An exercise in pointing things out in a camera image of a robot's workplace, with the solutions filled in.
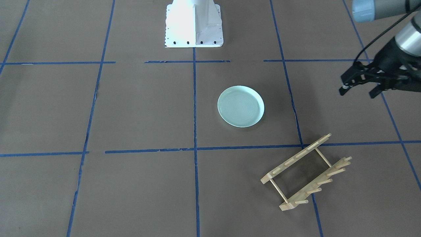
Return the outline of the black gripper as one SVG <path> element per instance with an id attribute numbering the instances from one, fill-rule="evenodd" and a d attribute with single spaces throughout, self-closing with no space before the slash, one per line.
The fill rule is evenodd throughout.
<path id="1" fill-rule="evenodd" d="M 371 99 L 387 90 L 420 92 L 420 56 L 404 52 L 391 39 L 368 65 L 353 63 L 341 75 L 339 94 L 344 96 L 351 88 L 366 83 L 377 86 L 369 92 Z"/>

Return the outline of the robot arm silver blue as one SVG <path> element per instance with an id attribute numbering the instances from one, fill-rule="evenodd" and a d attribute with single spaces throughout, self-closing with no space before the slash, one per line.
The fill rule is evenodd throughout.
<path id="1" fill-rule="evenodd" d="M 341 96 L 351 88 L 366 83 L 376 83 L 369 92 L 375 98 L 383 91 L 400 90 L 421 91 L 421 15 L 419 0 L 354 0 L 352 15 L 356 22 L 399 16 L 391 26 L 385 29 L 356 56 L 352 66 L 341 75 Z M 385 35 L 389 30 L 412 15 L 408 23 L 374 56 L 367 65 L 359 61 L 362 53 Z"/>

